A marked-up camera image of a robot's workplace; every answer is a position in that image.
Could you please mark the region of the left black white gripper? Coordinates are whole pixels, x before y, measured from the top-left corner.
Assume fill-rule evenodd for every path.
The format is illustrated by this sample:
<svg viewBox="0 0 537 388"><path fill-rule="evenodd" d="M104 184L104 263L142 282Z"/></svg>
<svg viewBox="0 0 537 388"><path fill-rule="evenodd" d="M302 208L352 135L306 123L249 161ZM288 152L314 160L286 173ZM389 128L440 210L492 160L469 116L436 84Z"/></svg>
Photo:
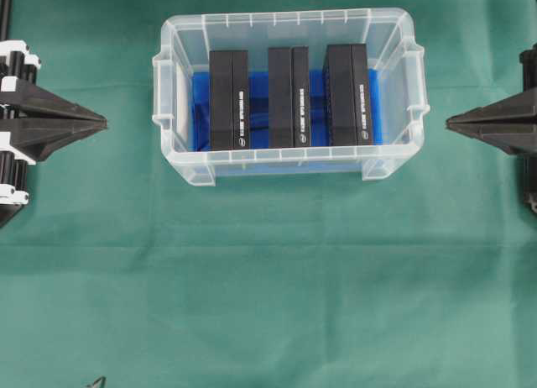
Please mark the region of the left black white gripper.
<svg viewBox="0 0 537 388"><path fill-rule="evenodd" d="M24 41L1 42L1 104L52 117L1 121L2 205L29 203L26 180L28 168L36 161L107 129L102 115L33 84L40 68L40 58L29 53Z"/></svg>

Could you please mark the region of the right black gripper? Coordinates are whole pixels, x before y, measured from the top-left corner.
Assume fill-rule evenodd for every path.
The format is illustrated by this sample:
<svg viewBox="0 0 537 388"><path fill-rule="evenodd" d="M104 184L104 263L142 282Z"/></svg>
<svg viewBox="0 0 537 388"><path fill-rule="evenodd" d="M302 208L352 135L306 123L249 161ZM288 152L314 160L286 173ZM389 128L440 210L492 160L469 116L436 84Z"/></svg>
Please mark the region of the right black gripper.
<svg viewBox="0 0 537 388"><path fill-rule="evenodd" d="M536 214L536 45L519 55L523 92L447 119L447 128L524 158L524 202Z"/></svg>

